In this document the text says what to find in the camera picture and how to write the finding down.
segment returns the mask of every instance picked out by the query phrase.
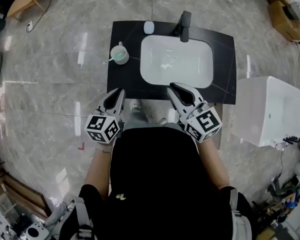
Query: white robot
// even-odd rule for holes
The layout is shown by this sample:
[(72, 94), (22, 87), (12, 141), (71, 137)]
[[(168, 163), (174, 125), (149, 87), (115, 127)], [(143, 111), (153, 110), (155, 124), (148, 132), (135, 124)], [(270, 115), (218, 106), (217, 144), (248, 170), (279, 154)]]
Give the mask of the white robot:
[[(197, 89), (184, 83), (171, 83), (167, 94), (180, 118), (184, 131), (201, 143), (215, 135), (222, 122), (214, 107), (209, 107)], [(120, 136), (124, 123), (121, 112), (124, 109), (125, 90), (117, 88), (103, 97), (98, 108), (88, 116), (85, 131), (93, 141), (110, 143)]]

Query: forearm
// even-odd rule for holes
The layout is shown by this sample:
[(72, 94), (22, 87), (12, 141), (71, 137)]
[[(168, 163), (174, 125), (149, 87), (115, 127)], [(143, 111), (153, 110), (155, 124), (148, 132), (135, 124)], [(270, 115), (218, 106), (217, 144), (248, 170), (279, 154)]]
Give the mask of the forearm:
[(201, 161), (212, 183), (218, 188), (230, 186), (230, 179), (224, 163), (219, 157), (218, 150), (212, 139), (197, 144)]
[(111, 153), (96, 149), (84, 184), (94, 186), (105, 200), (109, 193)]

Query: black faucet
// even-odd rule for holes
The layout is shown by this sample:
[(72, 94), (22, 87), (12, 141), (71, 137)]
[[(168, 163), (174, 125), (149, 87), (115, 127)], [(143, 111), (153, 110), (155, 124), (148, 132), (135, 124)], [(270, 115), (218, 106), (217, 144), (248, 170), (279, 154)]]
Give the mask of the black faucet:
[(189, 41), (189, 28), (191, 22), (191, 12), (183, 11), (177, 25), (174, 28), (174, 32), (180, 35), (180, 41), (186, 43)]

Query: wooden stool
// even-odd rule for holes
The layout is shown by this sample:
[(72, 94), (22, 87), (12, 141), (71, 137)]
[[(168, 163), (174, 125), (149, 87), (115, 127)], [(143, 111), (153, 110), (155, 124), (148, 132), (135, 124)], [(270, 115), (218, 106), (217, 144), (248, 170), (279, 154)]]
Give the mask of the wooden stool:
[(33, 6), (33, 5), (37, 5), (42, 11), (46, 11), (41, 4), (38, 3), (37, 0), (14, 0), (13, 4), (11, 5), (7, 16), (8, 17), (14, 17), (17, 21), (19, 21), (19, 19), (16, 17), (16, 15), (20, 12), (22, 12), (23, 10), (25, 10), (26, 8)]

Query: black sleeve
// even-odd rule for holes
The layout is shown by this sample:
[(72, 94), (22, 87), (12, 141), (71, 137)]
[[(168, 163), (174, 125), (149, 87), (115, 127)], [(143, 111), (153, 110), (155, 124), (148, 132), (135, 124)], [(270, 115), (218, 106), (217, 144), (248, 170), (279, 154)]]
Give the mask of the black sleeve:
[[(234, 189), (234, 187), (232, 187), (232, 186), (226, 186), (221, 189), (222, 196), (223, 196), (224, 200), (227, 201), (228, 203), (230, 202), (230, 191), (233, 189)], [(247, 201), (245, 196), (243, 194), (241, 194), (240, 192), (238, 193), (238, 203), (237, 203), (236, 209), (241, 213), (241, 215), (247, 217), (247, 219), (249, 220), (250, 225), (251, 225), (252, 239), (253, 240), (256, 239), (257, 235), (258, 235), (257, 220), (253, 214), (253, 211), (252, 211), (252, 208), (251, 208), (249, 202)]]
[[(102, 214), (104, 214), (104, 201), (98, 190), (92, 185), (84, 185), (81, 188), (80, 198), (83, 198), (89, 218), (93, 223), (93, 230), (97, 238), (102, 230)], [(79, 230), (79, 223), (77, 218), (77, 210), (73, 209), (70, 216), (66, 219), (60, 230), (59, 240), (70, 240), (71, 237)]]

